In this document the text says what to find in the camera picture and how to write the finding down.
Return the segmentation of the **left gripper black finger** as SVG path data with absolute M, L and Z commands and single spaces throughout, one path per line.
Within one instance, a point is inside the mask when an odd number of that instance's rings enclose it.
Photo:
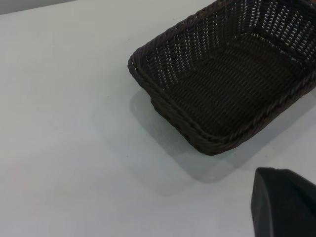
M 256 169 L 251 214 L 257 237 L 314 237 L 316 186 L 289 169 Z

